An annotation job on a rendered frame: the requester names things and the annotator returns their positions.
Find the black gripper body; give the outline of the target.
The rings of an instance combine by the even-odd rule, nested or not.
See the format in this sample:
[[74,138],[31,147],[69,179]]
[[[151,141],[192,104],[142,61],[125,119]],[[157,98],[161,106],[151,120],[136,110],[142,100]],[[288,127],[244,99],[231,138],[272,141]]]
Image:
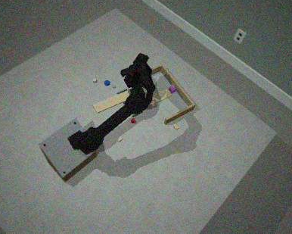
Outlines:
[[[131,79],[127,74],[128,70],[129,70],[129,68],[123,69],[120,71],[120,73],[121,73],[122,77],[124,77],[126,75],[125,76],[126,82],[129,84],[129,87],[130,86],[132,87],[132,91],[133,91],[133,89],[138,86],[138,80],[141,79],[141,77],[139,76],[137,79]],[[140,88],[139,91],[141,91],[141,93],[143,95],[145,95],[143,88]]]

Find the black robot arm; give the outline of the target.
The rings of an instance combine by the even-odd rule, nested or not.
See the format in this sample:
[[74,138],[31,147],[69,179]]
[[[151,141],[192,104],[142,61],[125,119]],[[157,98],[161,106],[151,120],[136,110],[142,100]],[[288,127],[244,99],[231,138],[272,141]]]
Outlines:
[[[153,92],[156,89],[151,78],[152,69],[147,64],[148,58],[147,55],[140,53],[133,61],[133,64],[129,66],[128,76],[131,79],[137,79],[140,76],[141,79],[138,80],[138,86],[133,89],[125,104],[116,113],[100,126],[96,128],[90,127],[82,133],[79,130],[67,138],[73,150],[80,150],[85,155],[92,153],[102,144],[104,137],[125,119],[148,108],[153,98]],[[145,87],[147,90],[146,98],[139,91],[141,87]]]

